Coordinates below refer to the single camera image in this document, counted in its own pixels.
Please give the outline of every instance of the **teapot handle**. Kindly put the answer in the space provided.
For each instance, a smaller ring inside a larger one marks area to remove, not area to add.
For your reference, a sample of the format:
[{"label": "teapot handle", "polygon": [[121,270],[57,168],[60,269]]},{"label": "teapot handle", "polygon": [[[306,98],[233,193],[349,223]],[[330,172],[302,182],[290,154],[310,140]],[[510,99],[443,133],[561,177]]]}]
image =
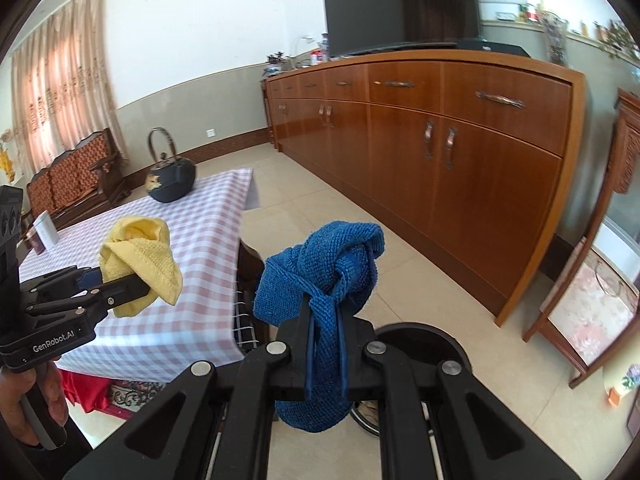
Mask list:
[{"label": "teapot handle", "polygon": [[158,162],[160,162],[158,160],[158,158],[156,157],[156,150],[154,150],[154,145],[151,142],[151,137],[153,136],[154,132],[160,132],[164,135],[164,138],[166,139],[166,142],[169,144],[169,148],[171,148],[171,154],[173,156],[174,159],[176,159],[178,157],[177,153],[175,153],[175,145],[174,145],[174,140],[171,138],[171,135],[169,135],[169,132],[167,130],[165,130],[164,128],[161,128],[160,126],[153,128],[150,132],[148,137],[146,138],[146,145],[149,148],[149,152],[151,152],[151,156],[153,157],[154,162],[157,164]]}]

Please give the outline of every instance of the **sofa cushion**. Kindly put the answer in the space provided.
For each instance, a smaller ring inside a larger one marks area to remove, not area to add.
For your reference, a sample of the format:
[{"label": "sofa cushion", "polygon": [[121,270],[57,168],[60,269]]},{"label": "sofa cushion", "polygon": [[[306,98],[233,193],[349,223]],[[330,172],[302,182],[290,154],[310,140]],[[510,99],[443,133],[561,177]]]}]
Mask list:
[{"label": "sofa cushion", "polygon": [[49,168],[49,177],[57,210],[69,207],[80,198],[76,152],[70,152],[62,160],[56,160]]},{"label": "sofa cushion", "polygon": [[88,144],[77,148],[74,154],[76,155],[76,165],[78,167],[80,193],[85,194],[98,187],[98,175],[89,168],[101,158],[109,155],[104,135],[97,136]]},{"label": "sofa cushion", "polygon": [[45,211],[49,211],[51,215],[56,212],[49,170],[43,171],[40,176],[32,180],[27,186],[27,192],[29,193],[29,202],[31,203],[31,211],[34,218],[37,218]]}]

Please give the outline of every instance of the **human hand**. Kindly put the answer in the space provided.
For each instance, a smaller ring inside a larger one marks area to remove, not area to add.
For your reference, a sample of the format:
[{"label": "human hand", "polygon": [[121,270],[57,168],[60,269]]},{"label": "human hand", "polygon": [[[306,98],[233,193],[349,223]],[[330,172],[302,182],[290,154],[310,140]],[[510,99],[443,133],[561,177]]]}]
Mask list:
[{"label": "human hand", "polygon": [[[40,441],[24,418],[20,397],[31,390],[35,382],[36,370],[34,369],[21,374],[14,374],[4,366],[0,369],[0,415],[2,415],[11,434],[29,446],[37,446]],[[47,363],[47,375],[42,395],[47,401],[51,418],[60,426],[64,426],[69,411],[65,395],[62,392],[62,377],[53,361]]]}]

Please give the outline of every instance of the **screw head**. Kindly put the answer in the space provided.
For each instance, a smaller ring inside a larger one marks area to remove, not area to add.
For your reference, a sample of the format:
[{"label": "screw head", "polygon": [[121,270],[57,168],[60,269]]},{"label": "screw head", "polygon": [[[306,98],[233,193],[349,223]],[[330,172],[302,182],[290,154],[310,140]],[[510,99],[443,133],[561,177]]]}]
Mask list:
[{"label": "screw head", "polygon": [[458,375],[462,371],[462,366],[458,361],[444,361],[442,371],[447,375]]},{"label": "screw head", "polygon": [[267,345],[267,352],[271,355],[280,355],[284,354],[287,349],[287,345],[285,345],[282,341],[271,341]]},{"label": "screw head", "polygon": [[191,365],[191,373],[197,377],[207,375],[211,371],[211,364],[206,361],[198,361]]},{"label": "screw head", "polygon": [[375,355],[383,354],[386,352],[386,345],[382,341],[369,341],[367,343],[367,352]]}]

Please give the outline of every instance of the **tile floor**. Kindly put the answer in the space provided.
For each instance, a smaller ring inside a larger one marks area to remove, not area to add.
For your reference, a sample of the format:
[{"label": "tile floor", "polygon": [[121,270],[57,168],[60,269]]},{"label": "tile floor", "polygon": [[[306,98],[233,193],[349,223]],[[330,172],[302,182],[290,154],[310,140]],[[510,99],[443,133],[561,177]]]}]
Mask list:
[{"label": "tile floor", "polygon": [[[334,219],[375,221],[322,180],[277,153],[255,146],[198,165],[198,175],[255,168],[262,208],[244,214],[242,239],[264,258],[297,244]],[[143,188],[129,200],[140,198]],[[631,439],[625,423],[631,398],[617,409],[606,403],[602,375],[575,390],[572,367],[540,336],[520,338],[551,287],[536,277],[519,308],[500,329],[491,314],[439,268],[383,226],[386,249],[380,278],[359,316],[374,326],[420,321],[446,330],[468,353],[475,375],[552,447],[583,480],[602,480]],[[101,413],[72,416],[95,446],[120,421]],[[320,434],[273,426],[270,479],[380,478],[378,440],[350,418]]]}]

